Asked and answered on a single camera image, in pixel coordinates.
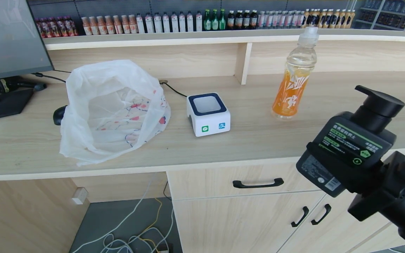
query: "black mouse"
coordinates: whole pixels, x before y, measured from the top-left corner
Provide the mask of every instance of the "black mouse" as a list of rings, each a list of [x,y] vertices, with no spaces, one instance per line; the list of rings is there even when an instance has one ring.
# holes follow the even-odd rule
[[[57,110],[54,111],[53,114],[53,121],[54,121],[54,125],[60,125],[63,119],[63,114],[65,113],[65,108],[66,106],[62,106],[60,108],[58,108]]]

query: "drawer handle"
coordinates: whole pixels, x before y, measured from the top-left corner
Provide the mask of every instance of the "drawer handle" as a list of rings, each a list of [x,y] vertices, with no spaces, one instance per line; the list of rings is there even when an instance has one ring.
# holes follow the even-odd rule
[[[329,205],[329,204],[326,204],[326,205],[324,205],[324,208],[326,208],[326,213],[324,213],[324,215],[323,215],[323,217],[321,217],[321,219],[319,220],[319,221],[316,221],[316,220],[311,220],[310,222],[312,223],[312,225],[316,225],[316,224],[319,224],[327,215],[328,215],[328,213],[331,211],[331,205]]]
[[[304,211],[304,215],[303,215],[302,218],[298,221],[298,223],[295,223],[294,221],[292,221],[292,222],[291,222],[291,226],[292,226],[292,227],[297,227],[297,226],[302,222],[302,220],[304,220],[304,218],[309,214],[309,208],[307,208],[307,207],[303,207],[303,208],[302,208],[302,211]]]
[[[242,182],[240,180],[232,181],[233,187],[239,188],[239,189],[275,187],[275,186],[280,186],[283,183],[284,183],[284,180],[282,178],[275,178],[275,182],[273,184],[264,184],[263,186],[246,186],[246,185],[242,184]]]

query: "computer monitor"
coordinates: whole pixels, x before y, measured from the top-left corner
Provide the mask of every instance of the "computer monitor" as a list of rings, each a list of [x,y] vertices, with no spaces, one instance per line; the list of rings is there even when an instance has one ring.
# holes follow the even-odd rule
[[[26,0],[0,0],[0,78],[53,70]],[[21,113],[32,89],[0,94],[0,117]]]

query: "white plastic bag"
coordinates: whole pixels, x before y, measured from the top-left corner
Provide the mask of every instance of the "white plastic bag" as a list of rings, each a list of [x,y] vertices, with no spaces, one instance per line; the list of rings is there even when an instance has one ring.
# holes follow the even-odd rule
[[[162,132],[171,109],[159,81],[129,60],[85,65],[66,79],[60,153],[78,166],[104,162]]]

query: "green bottle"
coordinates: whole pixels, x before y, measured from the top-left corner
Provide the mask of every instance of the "green bottle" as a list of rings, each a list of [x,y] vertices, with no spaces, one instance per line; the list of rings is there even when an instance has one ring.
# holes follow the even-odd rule
[[[220,10],[220,21],[219,21],[220,30],[226,29],[226,19],[225,19],[225,9]]]
[[[218,17],[217,17],[217,10],[213,9],[212,13],[212,30],[218,30]]]
[[[212,23],[210,22],[209,12],[209,9],[206,9],[206,16],[204,17],[204,30],[206,31],[212,30]]]

